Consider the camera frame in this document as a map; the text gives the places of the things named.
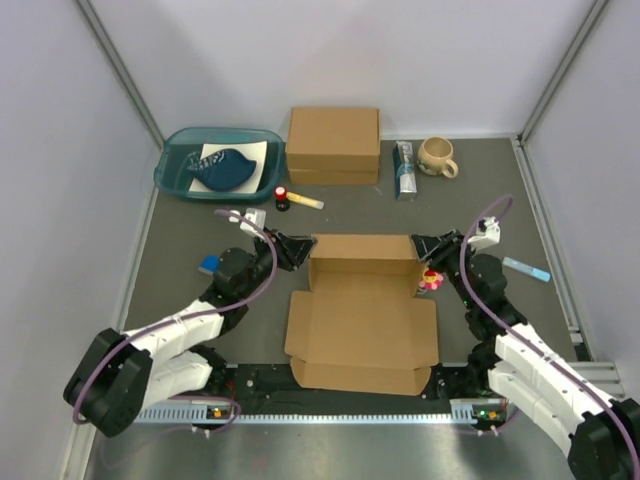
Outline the brown cardboard box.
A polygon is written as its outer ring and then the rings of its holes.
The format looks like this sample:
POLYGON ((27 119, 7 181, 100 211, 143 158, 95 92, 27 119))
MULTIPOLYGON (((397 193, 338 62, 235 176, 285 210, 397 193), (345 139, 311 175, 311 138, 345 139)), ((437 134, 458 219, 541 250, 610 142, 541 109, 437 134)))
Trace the brown cardboard box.
POLYGON ((407 235, 320 234, 291 295, 285 352, 307 389, 416 396, 439 362, 436 304, 407 235))

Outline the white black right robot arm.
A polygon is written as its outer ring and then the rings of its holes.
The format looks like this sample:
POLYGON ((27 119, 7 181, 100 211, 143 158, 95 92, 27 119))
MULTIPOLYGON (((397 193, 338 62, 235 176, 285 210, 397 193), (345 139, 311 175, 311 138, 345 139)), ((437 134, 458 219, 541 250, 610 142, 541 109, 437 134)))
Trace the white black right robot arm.
POLYGON ((542 340, 507 298, 498 258, 475 252, 457 230, 410 240, 419 261, 451 282, 479 341, 468 356, 469 388, 509 400, 555 443, 575 478, 638 478, 638 402, 594 386, 542 340))

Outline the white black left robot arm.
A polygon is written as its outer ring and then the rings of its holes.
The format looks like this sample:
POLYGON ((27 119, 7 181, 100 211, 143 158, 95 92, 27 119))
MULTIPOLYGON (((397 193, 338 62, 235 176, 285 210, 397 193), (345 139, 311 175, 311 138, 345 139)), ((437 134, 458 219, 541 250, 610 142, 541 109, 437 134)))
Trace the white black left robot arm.
POLYGON ((176 395, 220 394, 226 363, 205 342, 234 329, 276 271, 298 270, 316 243, 313 236, 264 229, 252 252, 225 250, 209 287, 182 310, 144 328, 98 333, 63 390, 73 421, 114 437, 142 411, 176 395))

